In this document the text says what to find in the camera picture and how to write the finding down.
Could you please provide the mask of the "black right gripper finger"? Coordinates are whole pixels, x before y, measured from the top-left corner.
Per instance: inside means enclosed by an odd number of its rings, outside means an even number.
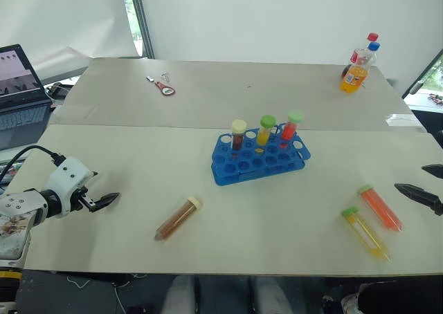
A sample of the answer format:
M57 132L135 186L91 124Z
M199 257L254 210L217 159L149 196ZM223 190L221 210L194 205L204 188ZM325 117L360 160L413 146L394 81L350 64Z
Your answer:
M443 165L442 164L433 164L433 165L425 165L422 166L422 169L433 176L443 179Z
M442 202L439 196L411 184L395 183L394 186L404 196L429 207L436 215L442 216Z

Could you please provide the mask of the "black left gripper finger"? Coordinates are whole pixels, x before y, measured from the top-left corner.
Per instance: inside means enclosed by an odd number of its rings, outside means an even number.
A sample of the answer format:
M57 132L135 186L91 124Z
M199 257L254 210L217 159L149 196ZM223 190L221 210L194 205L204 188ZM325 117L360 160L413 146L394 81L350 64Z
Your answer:
M91 207L91 212L96 212L98 210L101 210L102 208L107 207L110 205L113 201L115 201L119 197L119 193L110 193L102 196L98 201L94 201L94 205Z

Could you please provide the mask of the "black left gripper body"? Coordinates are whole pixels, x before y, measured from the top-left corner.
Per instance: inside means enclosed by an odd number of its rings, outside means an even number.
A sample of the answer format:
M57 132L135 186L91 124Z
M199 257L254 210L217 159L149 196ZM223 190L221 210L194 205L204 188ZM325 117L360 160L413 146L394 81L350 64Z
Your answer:
M87 196L88 189L85 186L74 190L70 197L70 212L87 208L90 212L96 211L96 203Z

